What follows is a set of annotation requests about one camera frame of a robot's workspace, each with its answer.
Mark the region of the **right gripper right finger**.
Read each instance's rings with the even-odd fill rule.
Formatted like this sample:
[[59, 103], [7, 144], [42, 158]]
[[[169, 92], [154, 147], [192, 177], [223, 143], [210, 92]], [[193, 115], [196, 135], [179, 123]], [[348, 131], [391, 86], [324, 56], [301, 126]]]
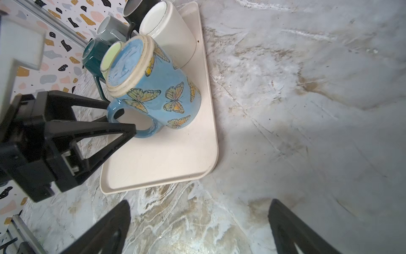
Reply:
[[339, 253], [278, 199], [271, 202], [268, 220], [278, 254]]

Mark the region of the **light green mug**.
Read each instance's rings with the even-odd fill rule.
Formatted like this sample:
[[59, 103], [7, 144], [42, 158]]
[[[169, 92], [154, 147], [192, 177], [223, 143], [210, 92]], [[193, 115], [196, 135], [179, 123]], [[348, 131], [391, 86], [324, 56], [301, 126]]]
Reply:
[[100, 63], [100, 72], [105, 80], [107, 80], [108, 70], [124, 45], [125, 43], [123, 41], [113, 43], [103, 56]]

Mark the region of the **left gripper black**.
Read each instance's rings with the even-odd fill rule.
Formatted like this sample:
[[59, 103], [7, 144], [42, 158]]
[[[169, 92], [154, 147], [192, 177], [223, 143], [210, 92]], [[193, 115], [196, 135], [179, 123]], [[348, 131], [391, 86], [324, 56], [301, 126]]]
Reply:
[[14, 180], [34, 202], [83, 184], [136, 134], [135, 124], [76, 122], [73, 106], [109, 102], [62, 91], [16, 96], [1, 123], [1, 182]]

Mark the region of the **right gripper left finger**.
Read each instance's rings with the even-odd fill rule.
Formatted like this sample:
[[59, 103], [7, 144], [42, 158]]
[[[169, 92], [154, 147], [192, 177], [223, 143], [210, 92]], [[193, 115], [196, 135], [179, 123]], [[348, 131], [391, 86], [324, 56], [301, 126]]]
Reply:
[[65, 249], [63, 253], [121, 254], [130, 222], [130, 205], [127, 200], [123, 200]]

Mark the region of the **blue butterfly mug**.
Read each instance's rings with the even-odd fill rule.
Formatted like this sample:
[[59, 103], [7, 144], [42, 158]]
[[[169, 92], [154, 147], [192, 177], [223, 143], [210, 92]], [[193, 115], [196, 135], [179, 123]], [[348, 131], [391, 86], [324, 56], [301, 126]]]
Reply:
[[106, 85], [113, 97], [107, 108], [110, 123], [118, 122], [119, 110], [136, 110], [152, 120], [147, 130], [137, 131], [137, 138], [148, 138], [164, 126], [184, 128], [195, 119], [202, 102], [192, 80], [145, 35], [123, 45], [107, 72]]

